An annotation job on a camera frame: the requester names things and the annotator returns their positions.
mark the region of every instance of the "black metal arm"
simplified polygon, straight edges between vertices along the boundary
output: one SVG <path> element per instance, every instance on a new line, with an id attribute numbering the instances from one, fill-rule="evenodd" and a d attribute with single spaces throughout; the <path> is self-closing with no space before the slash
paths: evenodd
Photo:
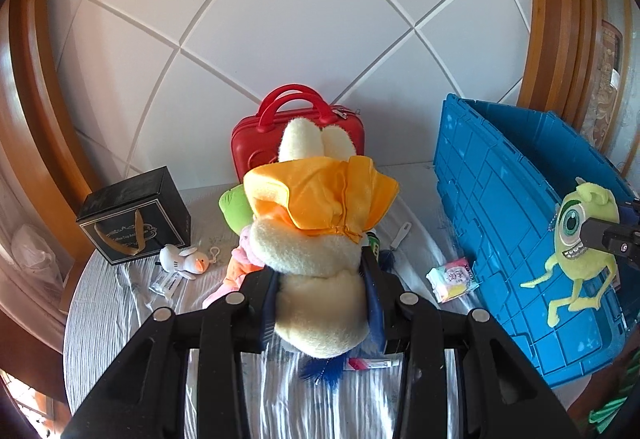
<path id="1" fill-rule="evenodd" d="M 446 439 L 445 348 L 456 351 L 461 438 L 578 437 L 555 395 L 487 311 L 440 311 L 403 292 L 369 248 L 362 269 L 370 326 L 382 332 L 386 353 L 404 352 L 395 438 Z M 265 268 L 206 310 L 157 309 L 97 381 L 63 439 L 182 438 L 188 354 L 196 348 L 198 437 L 248 439 L 239 356 L 264 349 L 277 285 L 278 274 Z"/>
<path id="2" fill-rule="evenodd" d="M 616 224 L 599 218 L 588 218 L 580 228 L 580 240 L 586 247 L 627 259 L 629 265 L 640 269 L 640 200 L 635 199 L 621 208 L 636 214 L 635 223 Z"/>

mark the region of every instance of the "cream plush toy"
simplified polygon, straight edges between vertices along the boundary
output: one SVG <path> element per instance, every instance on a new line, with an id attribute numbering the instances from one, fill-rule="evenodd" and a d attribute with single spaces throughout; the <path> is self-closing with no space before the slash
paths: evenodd
<path id="1" fill-rule="evenodd" d="M 159 260 L 162 269 L 167 273 L 179 273 L 187 280 L 195 280 L 196 275 L 202 275 L 209 264 L 215 262 L 195 246 L 178 249 L 173 244 L 167 244 L 160 250 Z"/>
<path id="2" fill-rule="evenodd" d="M 286 178 L 279 175 L 284 168 Z M 300 118 L 285 129 L 278 163 L 248 172 L 244 187 L 256 215 L 252 250 L 283 273 L 275 332 L 314 358 L 357 346 L 369 332 L 359 240 L 382 218 L 398 184 L 356 156 L 343 129 L 320 130 Z"/>

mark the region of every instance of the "zipper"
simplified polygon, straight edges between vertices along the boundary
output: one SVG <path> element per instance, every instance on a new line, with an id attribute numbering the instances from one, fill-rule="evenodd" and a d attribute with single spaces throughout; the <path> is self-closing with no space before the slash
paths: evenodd
<path id="1" fill-rule="evenodd" d="M 340 116 L 342 119 L 347 119 L 347 112 L 343 111 L 343 110 L 339 110 L 338 108 L 333 108 L 332 112 L 335 115 Z"/>

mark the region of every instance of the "plush keychain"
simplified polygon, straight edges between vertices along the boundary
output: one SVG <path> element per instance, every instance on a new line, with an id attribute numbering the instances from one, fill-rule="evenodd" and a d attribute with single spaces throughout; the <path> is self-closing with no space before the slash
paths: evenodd
<path id="1" fill-rule="evenodd" d="M 160 250 L 160 265 L 167 273 L 179 273 L 187 280 L 195 280 L 195 275 L 201 275 L 210 263 L 216 261 L 219 252 L 217 247 L 212 247 L 210 259 L 195 246 L 178 249 L 173 244 L 167 244 Z"/>
<path id="2" fill-rule="evenodd" d="M 613 255 L 588 249 L 580 240 L 580 228 L 587 218 L 599 218 L 603 221 L 618 223 L 620 216 L 613 193 L 597 184 L 587 183 L 576 178 L 578 187 L 563 200 L 555 222 L 555 252 L 545 262 L 546 273 L 539 278 L 520 284 L 521 287 L 532 288 L 545 282 L 553 275 L 553 268 L 558 264 L 562 272 L 574 281 L 571 296 L 551 300 L 547 324 L 558 325 L 558 308 L 568 305 L 570 311 L 586 308 L 600 309 L 602 295 L 615 278 L 618 266 Z M 599 275 L 607 268 L 609 274 L 602 287 L 593 297 L 581 297 L 582 283 Z"/>
<path id="3" fill-rule="evenodd" d="M 244 176 L 255 216 L 249 247 L 282 274 L 275 332 L 313 358 L 334 358 L 369 332 L 360 240 L 398 183 L 356 156 L 343 129 L 302 118 L 287 125 L 278 161 Z"/>

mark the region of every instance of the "red handbag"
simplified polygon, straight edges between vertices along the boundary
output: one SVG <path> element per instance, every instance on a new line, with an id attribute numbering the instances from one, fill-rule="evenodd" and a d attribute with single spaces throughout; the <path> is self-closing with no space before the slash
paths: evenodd
<path id="1" fill-rule="evenodd" d="M 279 97 L 290 91 L 296 92 Z M 294 99 L 304 99 L 313 107 L 278 112 L 281 106 Z M 357 154 L 364 154 L 364 127 L 355 112 L 341 105 L 329 105 L 309 86 L 284 85 L 270 92 L 257 114 L 242 119 L 231 133 L 231 155 L 239 180 L 252 168 L 278 160 L 282 133 L 287 123 L 296 117 L 306 117 L 321 128 L 330 124 L 342 127 L 351 137 Z"/>

